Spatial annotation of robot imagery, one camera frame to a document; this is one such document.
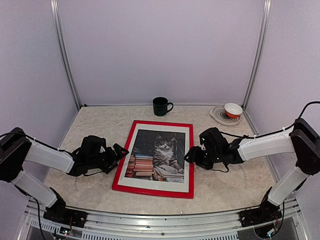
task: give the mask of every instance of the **cat's face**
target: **cat's face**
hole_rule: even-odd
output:
[[[155,139],[155,147],[161,150],[169,150],[173,149],[174,144],[176,142],[176,138],[163,138],[162,136],[158,135]]]

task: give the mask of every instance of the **bowl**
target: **bowl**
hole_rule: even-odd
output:
[[[225,114],[231,119],[239,118],[243,112],[242,107],[235,103],[227,103],[224,105],[224,110]]]

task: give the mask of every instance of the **framed picture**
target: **framed picture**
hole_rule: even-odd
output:
[[[193,125],[135,120],[112,189],[171,198],[194,197],[194,165],[184,160],[194,145]]]

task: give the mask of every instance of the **mug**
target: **mug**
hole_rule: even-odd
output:
[[[174,108],[174,104],[172,102],[168,102],[168,99],[162,96],[153,99],[152,103],[153,112],[157,116],[164,116]]]

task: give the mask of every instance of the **tabletop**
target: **tabletop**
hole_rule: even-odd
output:
[[[72,152],[88,135],[106,138],[109,146],[118,143],[124,147],[134,120],[193,124],[195,145],[199,145],[199,134],[211,127],[235,135],[252,135],[243,116],[236,126],[217,123],[209,115],[213,107],[174,106],[165,116],[154,115],[152,106],[82,107],[61,148]],[[232,141],[233,138],[226,136],[226,139]],[[224,170],[222,163],[214,167]],[[68,206],[144,215],[199,214],[247,208],[258,205],[266,191],[275,184],[264,157],[228,167],[230,171],[222,173],[195,166],[193,199],[112,190],[116,170],[109,174],[73,177],[51,168],[45,184],[56,190]]]

